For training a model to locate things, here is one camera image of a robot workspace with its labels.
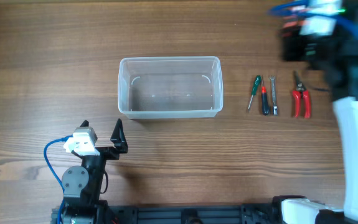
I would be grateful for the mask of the orange black needle-nose pliers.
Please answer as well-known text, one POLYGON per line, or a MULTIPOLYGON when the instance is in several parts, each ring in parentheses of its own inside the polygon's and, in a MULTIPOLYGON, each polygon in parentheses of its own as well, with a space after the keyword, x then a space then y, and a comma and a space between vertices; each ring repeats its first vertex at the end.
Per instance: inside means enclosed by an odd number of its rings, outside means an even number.
POLYGON ((297 37, 301 35, 301 29, 305 24, 305 19, 298 16, 285 16, 283 27, 280 31, 280 37, 297 37))

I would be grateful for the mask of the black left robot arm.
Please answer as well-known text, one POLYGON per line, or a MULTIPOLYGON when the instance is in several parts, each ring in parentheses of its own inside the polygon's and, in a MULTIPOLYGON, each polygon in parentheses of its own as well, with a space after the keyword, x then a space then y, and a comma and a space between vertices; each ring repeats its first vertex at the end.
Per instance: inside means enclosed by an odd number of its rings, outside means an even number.
POLYGON ((57 223, 118 223, 119 219, 100 199, 108 186, 105 166, 109 160, 118 160, 128 152, 122 120, 116 121, 110 141, 112 146, 96 146, 97 135, 85 120, 72 136, 67 138, 64 149, 81 159, 79 166, 68 168, 62 176, 63 202, 57 212, 57 223))

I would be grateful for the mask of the red handled cutters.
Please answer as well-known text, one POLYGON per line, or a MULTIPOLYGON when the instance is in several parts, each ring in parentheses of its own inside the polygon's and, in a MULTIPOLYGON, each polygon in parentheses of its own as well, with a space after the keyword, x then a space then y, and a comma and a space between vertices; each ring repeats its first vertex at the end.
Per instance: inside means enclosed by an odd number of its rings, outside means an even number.
POLYGON ((300 80, 298 72, 293 71, 293 78, 295 88, 292 91, 294 98, 294 117, 297 118, 301 110, 301 100, 304 102, 304 117, 309 119, 311 117, 311 97, 309 90, 305 87, 304 83, 300 80))

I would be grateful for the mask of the clear plastic container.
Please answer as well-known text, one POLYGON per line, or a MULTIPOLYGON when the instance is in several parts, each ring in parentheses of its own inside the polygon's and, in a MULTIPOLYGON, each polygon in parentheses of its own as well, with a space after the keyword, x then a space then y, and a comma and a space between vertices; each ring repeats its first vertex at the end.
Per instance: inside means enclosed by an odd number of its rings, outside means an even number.
POLYGON ((131 57, 120 62, 118 109, 129 119, 213 118, 223 107, 218 57, 131 57))

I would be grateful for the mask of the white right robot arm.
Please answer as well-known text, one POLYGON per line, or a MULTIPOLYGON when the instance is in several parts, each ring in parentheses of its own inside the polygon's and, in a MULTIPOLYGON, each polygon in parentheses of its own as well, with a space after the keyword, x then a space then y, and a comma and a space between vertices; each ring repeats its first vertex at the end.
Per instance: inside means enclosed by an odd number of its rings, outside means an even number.
POLYGON ((275 199, 277 223, 358 223, 358 2, 294 1, 271 8, 285 18, 283 58, 321 70, 342 142, 345 198, 341 208, 310 199, 275 199))

